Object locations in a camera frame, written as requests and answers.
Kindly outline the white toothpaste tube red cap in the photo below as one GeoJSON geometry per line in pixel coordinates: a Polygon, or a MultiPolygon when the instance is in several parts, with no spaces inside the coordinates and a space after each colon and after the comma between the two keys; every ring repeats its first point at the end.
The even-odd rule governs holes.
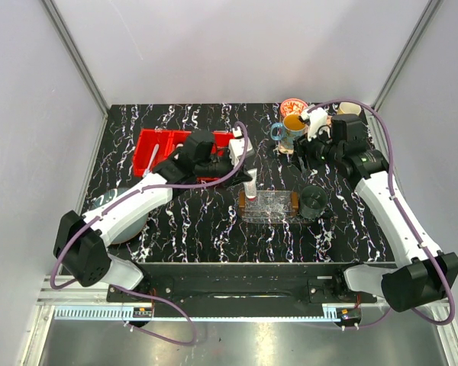
{"type": "Polygon", "coordinates": [[[253,201],[257,196],[257,169],[246,170],[245,175],[247,177],[247,180],[244,182],[244,193],[248,200],[253,201]]]}

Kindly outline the dark grey mug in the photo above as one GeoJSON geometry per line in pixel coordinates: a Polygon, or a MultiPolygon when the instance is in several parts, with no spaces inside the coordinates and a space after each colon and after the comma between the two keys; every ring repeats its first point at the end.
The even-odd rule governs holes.
{"type": "Polygon", "coordinates": [[[298,213],[307,220],[321,217],[327,207],[327,194],[321,187],[309,185],[305,187],[299,198],[298,213]]]}

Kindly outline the white toothbrush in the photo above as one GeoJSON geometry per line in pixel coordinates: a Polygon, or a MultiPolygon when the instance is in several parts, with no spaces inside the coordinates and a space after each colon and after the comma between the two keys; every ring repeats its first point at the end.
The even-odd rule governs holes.
{"type": "Polygon", "coordinates": [[[151,156],[150,156],[150,160],[149,160],[148,165],[147,165],[147,167],[146,167],[146,170],[145,170],[145,172],[144,172],[145,175],[147,175],[147,174],[151,171],[151,168],[152,168],[152,166],[153,166],[153,162],[154,162],[154,160],[155,160],[155,158],[156,158],[156,155],[157,155],[157,153],[158,153],[158,151],[159,151],[159,147],[160,147],[159,144],[156,144],[156,145],[153,147],[153,150],[152,150],[152,153],[151,153],[151,156]]]}

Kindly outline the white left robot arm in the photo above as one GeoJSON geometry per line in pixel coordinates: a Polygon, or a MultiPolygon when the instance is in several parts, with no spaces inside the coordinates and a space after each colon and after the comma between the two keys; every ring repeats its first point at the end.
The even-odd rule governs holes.
{"type": "Polygon", "coordinates": [[[105,283],[122,287],[133,301],[146,299],[150,283],[145,272],[131,260],[109,254],[108,247],[124,242],[135,223],[145,223],[151,211],[186,191],[248,184],[255,179],[245,168],[253,147],[244,124],[235,124],[222,160],[217,159],[215,142],[213,132],[194,130],[180,149],[123,194],[84,214],[71,210],[62,215],[50,286],[61,290],[75,283],[82,287],[105,283]]]}

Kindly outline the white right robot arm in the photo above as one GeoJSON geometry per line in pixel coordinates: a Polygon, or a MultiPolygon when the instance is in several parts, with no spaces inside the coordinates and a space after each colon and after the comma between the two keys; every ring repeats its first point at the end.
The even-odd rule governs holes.
{"type": "Polygon", "coordinates": [[[320,108],[304,111],[298,119],[308,129],[294,142],[296,165],[334,165],[372,212],[395,259],[394,269],[345,268],[331,285],[334,297],[348,302],[359,292],[373,294],[396,312],[448,298],[458,275],[458,256],[445,253],[426,234],[389,174],[388,161],[369,148],[361,119],[355,114],[329,117],[320,108]]]}

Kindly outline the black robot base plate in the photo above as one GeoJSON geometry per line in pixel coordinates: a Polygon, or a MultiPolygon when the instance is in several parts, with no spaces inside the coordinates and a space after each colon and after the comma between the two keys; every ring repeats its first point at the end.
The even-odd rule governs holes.
{"type": "Polygon", "coordinates": [[[110,302],[141,302],[147,295],[166,298],[173,303],[188,299],[202,298],[277,298],[303,303],[375,303],[371,295],[347,293],[337,295],[333,292],[330,278],[300,278],[277,276],[223,276],[210,278],[157,276],[149,282],[138,285],[134,295],[117,289],[108,288],[110,302]]]}

